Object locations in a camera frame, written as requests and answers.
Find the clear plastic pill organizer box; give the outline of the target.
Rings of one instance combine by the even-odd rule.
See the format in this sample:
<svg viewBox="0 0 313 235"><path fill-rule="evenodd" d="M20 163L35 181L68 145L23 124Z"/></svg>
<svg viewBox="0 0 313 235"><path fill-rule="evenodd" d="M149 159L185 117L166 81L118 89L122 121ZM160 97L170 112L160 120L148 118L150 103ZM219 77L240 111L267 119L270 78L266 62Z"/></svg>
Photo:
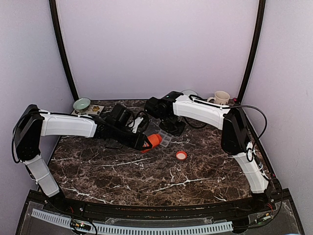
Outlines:
<svg viewBox="0 0 313 235"><path fill-rule="evenodd" d="M159 127L159 122L157 120L151 120L147 130L144 132L146 136L150 136L152 134L160 134L162 137L162 142L157 147L167 148L172 140L172 135L166 133Z"/></svg>

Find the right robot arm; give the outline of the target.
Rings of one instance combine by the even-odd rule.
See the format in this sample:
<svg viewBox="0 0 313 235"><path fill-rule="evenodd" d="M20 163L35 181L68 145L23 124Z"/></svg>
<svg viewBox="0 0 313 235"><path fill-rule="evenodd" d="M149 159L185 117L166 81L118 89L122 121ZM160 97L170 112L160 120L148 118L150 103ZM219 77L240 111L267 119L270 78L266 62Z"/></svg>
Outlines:
<svg viewBox="0 0 313 235"><path fill-rule="evenodd" d="M144 110L160 119L161 130L173 136L180 136L191 118L204 125L211 125L222 131L221 148L239 164L250 185L250 209L261 212L268 205L271 186L263 164L255 153L255 142L251 142L245 106L213 104L196 95L184 95L172 91L161 99L151 97Z"/></svg>

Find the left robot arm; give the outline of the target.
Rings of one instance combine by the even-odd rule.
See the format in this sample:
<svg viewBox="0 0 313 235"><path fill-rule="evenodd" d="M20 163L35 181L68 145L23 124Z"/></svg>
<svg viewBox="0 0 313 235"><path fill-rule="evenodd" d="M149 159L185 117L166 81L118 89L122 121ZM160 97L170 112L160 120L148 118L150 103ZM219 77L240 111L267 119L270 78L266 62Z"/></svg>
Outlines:
<svg viewBox="0 0 313 235"><path fill-rule="evenodd" d="M50 206L58 213L66 213L69 203L61 194L57 182L41 157L40 139L45 136L80 136L112 139L139 151L153 147L148 137L134 131L139 123L126 107L117 104L104 115L71 115L40 110L31 104L18 120L12 133L11 153L15 163L24 163Z"/></svg>

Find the red pill bottle grey cap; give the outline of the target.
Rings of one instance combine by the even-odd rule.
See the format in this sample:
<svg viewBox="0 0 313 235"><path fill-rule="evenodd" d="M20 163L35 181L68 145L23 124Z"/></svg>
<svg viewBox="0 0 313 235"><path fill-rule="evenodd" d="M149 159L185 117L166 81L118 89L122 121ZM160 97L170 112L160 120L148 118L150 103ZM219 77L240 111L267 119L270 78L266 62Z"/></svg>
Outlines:
<svg viewBox="0 0 313 235"><path fill-rule="evenodd" d="M146 153L155 147L159 146L160 143L162 142L162 137L160 134L152 134L148 136L148 140L151 143L152 147L149 147L148 149L142 150L141 153Z"/></svg>

